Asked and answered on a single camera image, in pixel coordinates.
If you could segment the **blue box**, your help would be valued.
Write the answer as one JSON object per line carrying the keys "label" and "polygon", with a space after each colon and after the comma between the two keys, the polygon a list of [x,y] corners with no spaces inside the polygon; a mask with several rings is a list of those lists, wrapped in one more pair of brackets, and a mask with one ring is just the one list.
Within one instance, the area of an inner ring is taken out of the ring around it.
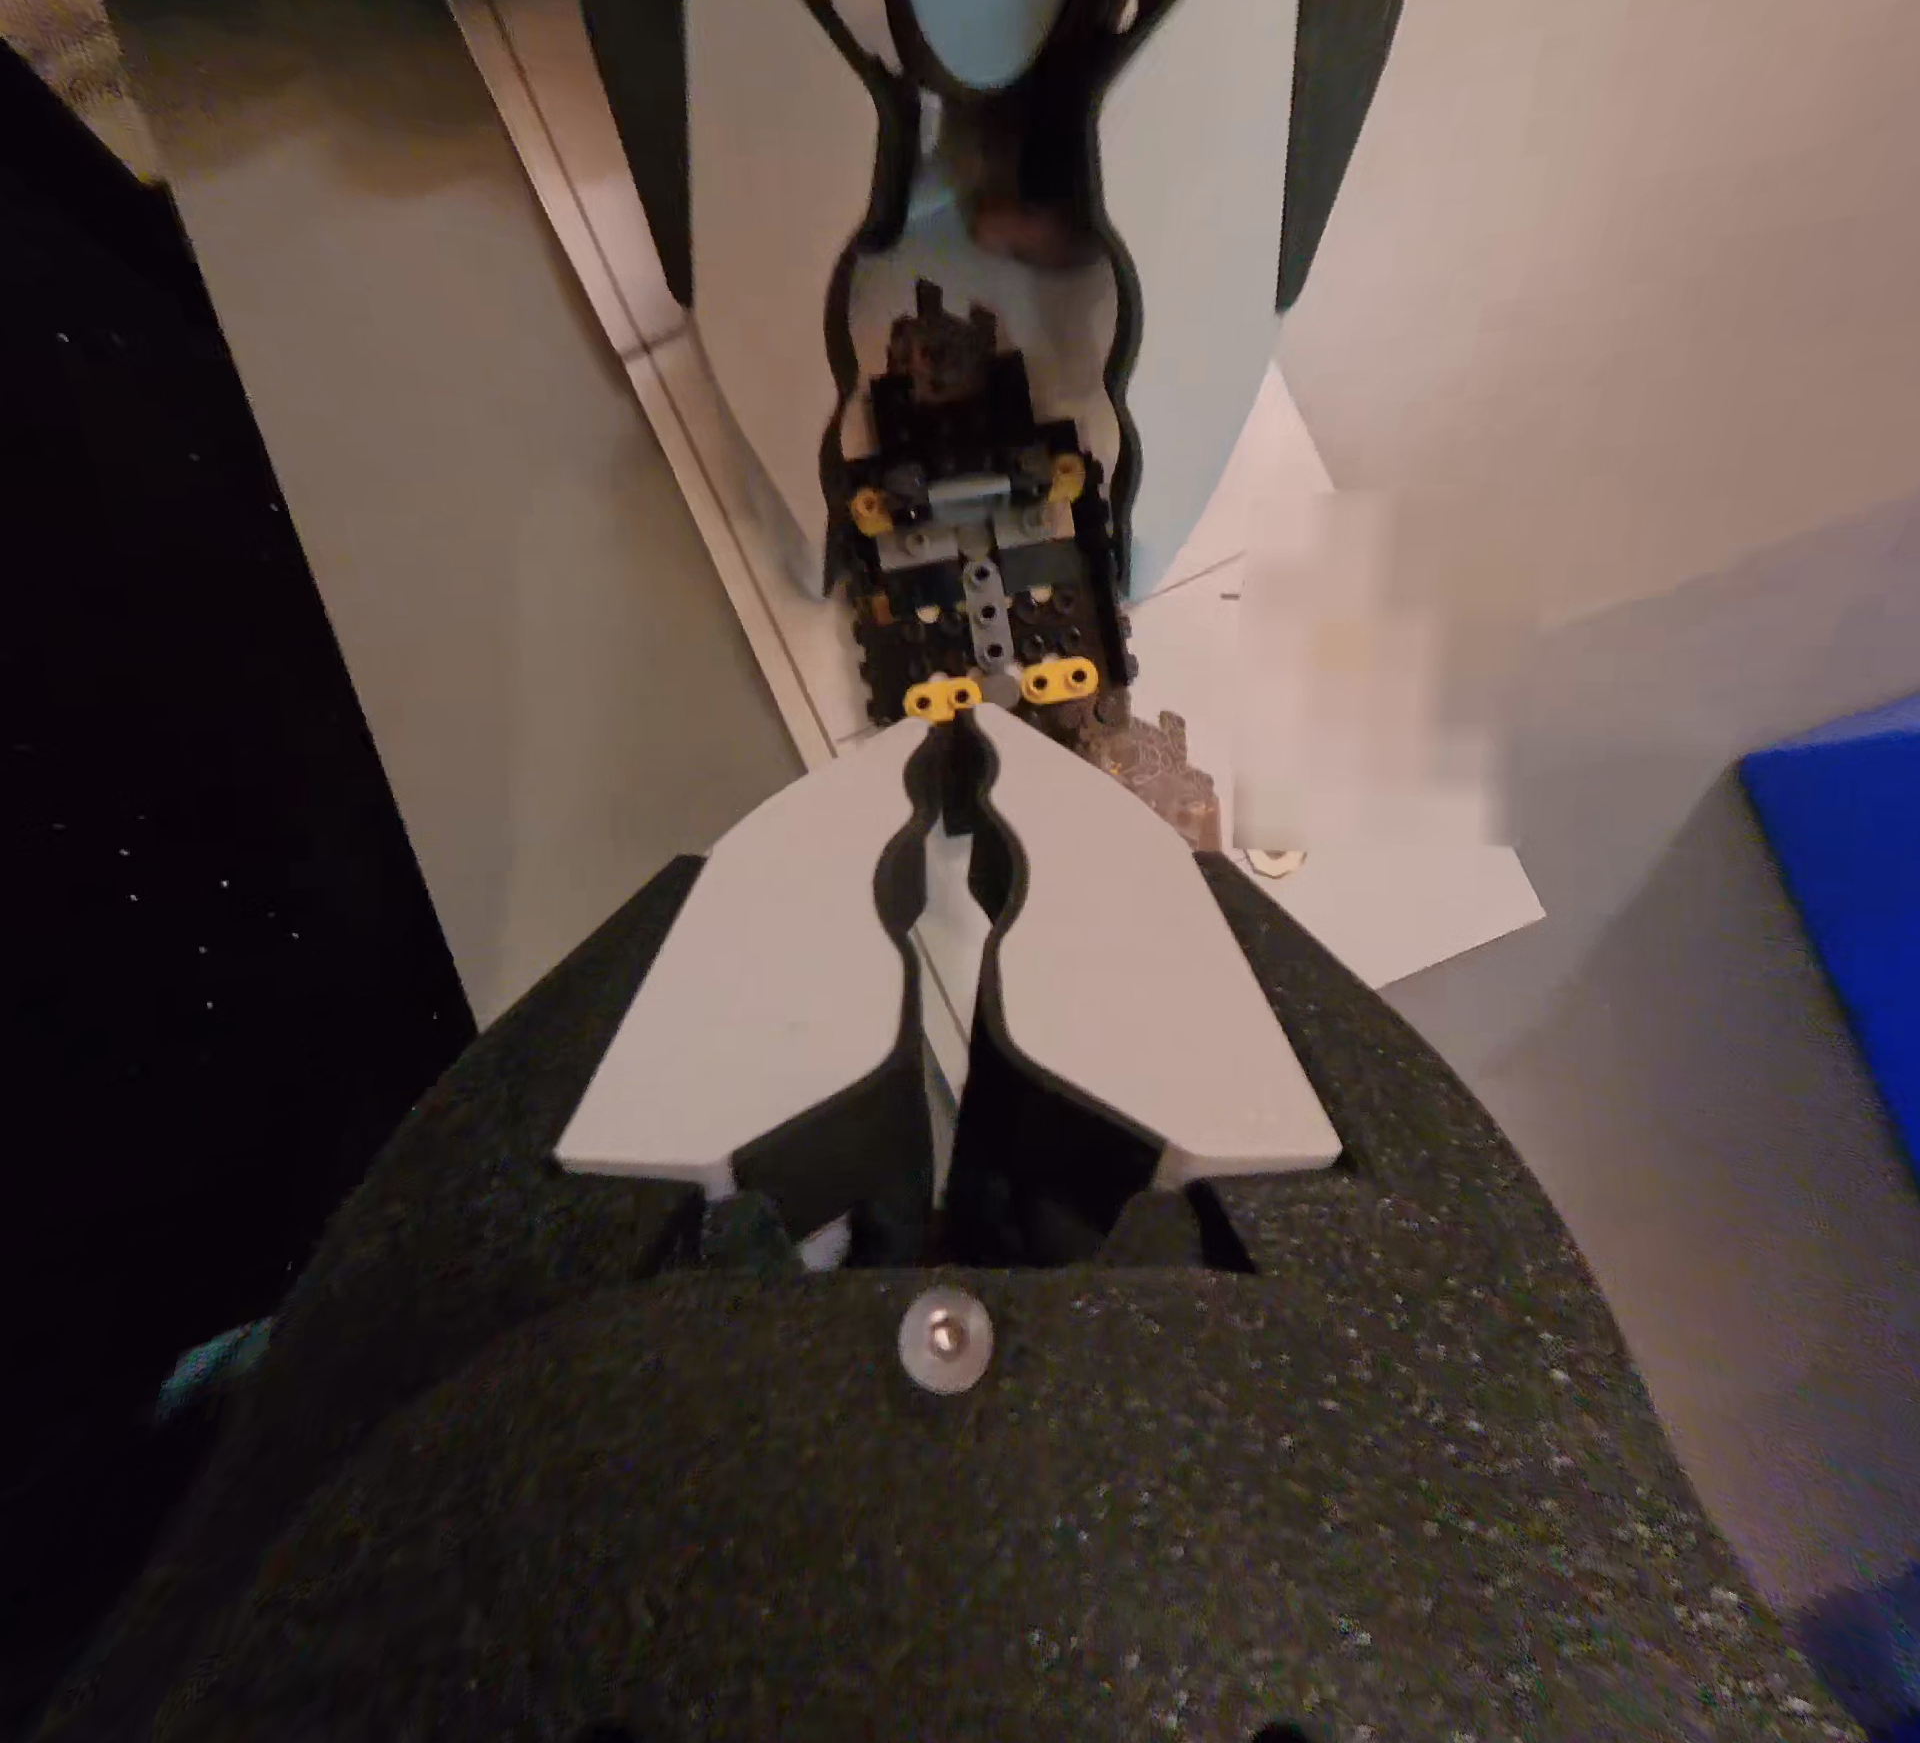
{"label": "blue box", "polygon": [[1918,698],[1740,756],[1740,787],[1918,1168]]}

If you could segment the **black speckled cloth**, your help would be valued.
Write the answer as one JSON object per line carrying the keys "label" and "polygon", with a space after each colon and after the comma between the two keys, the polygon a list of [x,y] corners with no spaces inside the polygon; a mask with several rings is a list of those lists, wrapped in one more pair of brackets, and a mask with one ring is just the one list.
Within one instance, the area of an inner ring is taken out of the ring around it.
{"label": "black speckled cloth", "polygon": [[4,1321],[192,1340],[473,1010],[171,196],[2,89]]}

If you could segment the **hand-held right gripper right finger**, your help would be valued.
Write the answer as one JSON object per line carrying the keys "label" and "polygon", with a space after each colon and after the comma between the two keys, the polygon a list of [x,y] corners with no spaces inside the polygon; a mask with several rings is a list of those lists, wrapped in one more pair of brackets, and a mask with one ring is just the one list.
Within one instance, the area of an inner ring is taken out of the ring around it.
{"label": "hand-held right gripper right finger", "polygon": [[1141,1133],[1152,1179],[1327,1169],[1338,1130],[1187,842],[1008,709],[971,726],[973,861],[1008,856],[976,990],[1012,1050]]}

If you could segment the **person's left hand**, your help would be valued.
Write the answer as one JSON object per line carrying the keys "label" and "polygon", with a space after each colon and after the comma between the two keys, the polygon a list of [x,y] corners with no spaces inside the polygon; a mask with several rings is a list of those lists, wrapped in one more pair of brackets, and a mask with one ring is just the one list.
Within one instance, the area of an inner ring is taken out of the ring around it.
{"label": "person's left hand", "polygon": [[1104,253],[1067,147],[1022,99],[948,102],[933,151],[982,252],[1030,268],[1090,268]]}

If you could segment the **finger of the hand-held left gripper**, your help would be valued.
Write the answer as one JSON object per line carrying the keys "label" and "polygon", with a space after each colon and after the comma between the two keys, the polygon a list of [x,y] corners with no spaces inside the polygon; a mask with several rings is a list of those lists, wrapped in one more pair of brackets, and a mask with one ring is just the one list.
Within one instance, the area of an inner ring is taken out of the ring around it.
{"label": "finger of the hand-held left gripper", "polygon": [[870,219],[900,70],[885,0],[684,0],[693,325],[798,589],[826,593],[829,289]]}
{"label": "finger of the hand-held left gripper", "polygon": [[1099,109],[1104,212],[1134,280],[1139,599],[1213,502],[1276,356],[1297,18],[1299,0],[1170,0]]}

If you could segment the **black lego model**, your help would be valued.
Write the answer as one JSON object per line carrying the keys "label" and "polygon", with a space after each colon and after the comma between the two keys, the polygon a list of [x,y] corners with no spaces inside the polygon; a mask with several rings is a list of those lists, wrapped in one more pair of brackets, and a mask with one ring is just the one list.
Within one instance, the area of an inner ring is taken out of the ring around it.
{"label": "black lego model", "polygon": [[996,314],[922,280],[839,468],[834,564],[870,719],[951,721],[982,699],[1077,745],[1128,711],[1139,659],[1104,463],[1037,410]]}

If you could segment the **white instruction sheet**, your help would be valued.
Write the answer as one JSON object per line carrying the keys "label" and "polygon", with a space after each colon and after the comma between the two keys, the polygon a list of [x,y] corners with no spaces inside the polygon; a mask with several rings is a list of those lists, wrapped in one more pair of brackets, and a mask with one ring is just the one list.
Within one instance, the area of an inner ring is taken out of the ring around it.
{"label": "white instruction sheet", "polygon": [[1536,924],[1487,735],[1445,699],[1390,507],[1338,491],[1267,363],[1202,518],[1131,610],[1135,715],[1186,721],[1230,858],[1368,985]]}

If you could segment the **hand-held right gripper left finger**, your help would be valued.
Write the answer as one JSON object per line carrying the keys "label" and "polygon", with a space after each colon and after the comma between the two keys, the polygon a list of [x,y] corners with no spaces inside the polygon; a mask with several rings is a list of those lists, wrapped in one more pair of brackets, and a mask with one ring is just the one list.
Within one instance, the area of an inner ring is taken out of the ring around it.
{"label": "hand-held right gripper left finger", "polygon": [[697,867],[555,1144],[571,1173],[926,1207],[987,939],[945,803],[956,726],[897,721]]}

